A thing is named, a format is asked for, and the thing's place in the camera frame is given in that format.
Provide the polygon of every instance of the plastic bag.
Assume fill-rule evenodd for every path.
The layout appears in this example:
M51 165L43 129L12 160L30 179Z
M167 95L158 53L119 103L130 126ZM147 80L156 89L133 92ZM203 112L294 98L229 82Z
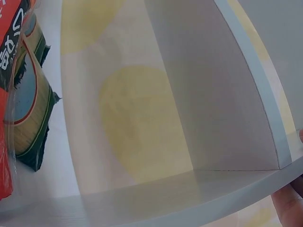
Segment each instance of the plastic bag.
M27 21L30 9L36 0L0 0L0 200L12 194L12 172L16 173L11 120L14 115L13 87L16 55L22 35L22 27Z

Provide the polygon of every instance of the shelf board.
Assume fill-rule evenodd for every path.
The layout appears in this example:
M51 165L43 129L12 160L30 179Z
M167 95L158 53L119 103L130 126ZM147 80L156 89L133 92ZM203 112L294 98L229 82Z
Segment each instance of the shelf board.
M303 174L303 146L298 140L292 135L296 160L282 170L195 170L108 192L36 203L1 214L1 224L199 227L265 198Z

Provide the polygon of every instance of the red packaging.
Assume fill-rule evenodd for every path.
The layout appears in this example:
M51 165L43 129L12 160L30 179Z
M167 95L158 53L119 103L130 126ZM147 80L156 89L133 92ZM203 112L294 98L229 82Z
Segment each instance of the red packaging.
M36 0L0 0L0 200L12 194L13 185L5 142L4 115L14 78L16 53L26 12Z

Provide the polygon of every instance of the human hand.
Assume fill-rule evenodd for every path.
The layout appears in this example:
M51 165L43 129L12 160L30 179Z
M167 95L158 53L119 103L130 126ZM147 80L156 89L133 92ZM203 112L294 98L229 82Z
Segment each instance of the human hand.
M300 131L303 142L303 130ZM283 227L303 227L303 177L271 195Z

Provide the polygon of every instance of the curved shelf edge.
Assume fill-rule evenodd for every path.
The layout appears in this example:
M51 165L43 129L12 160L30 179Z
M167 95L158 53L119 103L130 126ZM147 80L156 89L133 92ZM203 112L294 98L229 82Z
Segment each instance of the curved shelf edge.
M218 9L221 11L222 16L228 24L231 32L234 35L234 38L236 39L242 51L243 56L246 59L247 65L254 78L257 89L259 91L259 95L263 102L264 109L267 114L273 140L276 146L276 154L278 157L279 167L280 169L284 168L292 162L284 125L285 119L282 118L277 100L272 91L270 81L268 80L265 69L262 66L258 54L255 51L255 47L253 46L250 37L246 33L244 27L242 26L234 11L235 6L232 7L230 2L233 2L233 5L237 5L240 8L241 5L237 0L214 0L214 2L216 3Z

